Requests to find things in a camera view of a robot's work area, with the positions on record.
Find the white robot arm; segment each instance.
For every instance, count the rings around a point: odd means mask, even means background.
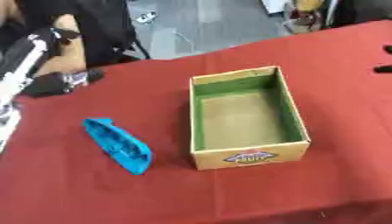
[[[20,120],[15,98],[33,81],[38,69],[79,33],[44,28],[17,41],[0,61],[0,153]]]

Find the open box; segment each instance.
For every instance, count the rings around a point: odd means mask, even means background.
[[[190,92],[199,170],[296,161],[310,144],[277,66],[192,77]]]

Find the blue toy boat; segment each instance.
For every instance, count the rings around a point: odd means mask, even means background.
[[[86,132],[119,165],[135,175],[144,173],[151,162],[149,147],[126,131],[112,125],[108,118],[83,121]]]

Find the floor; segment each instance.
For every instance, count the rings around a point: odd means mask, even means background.
[[[289,35],[282,17],[270,17],[260,0],[136,0],[133,19],[156,11],[152,24],[134,26],[154,59],[208,53],[262,39]]]

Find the red tablecloth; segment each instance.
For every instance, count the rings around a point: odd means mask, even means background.
[[[390,223],[392,74],[372,67],[392,63],[382,50],[391,41],[392,22],[361,24],[112,66],[73,94],[23,100],[0,157],[0,223]],[[196,171],[189,78],[270,65],[282,67],[310,132],[304,159]],[[151,168],[120,168],[81,127],[87,117],[146,142]]]

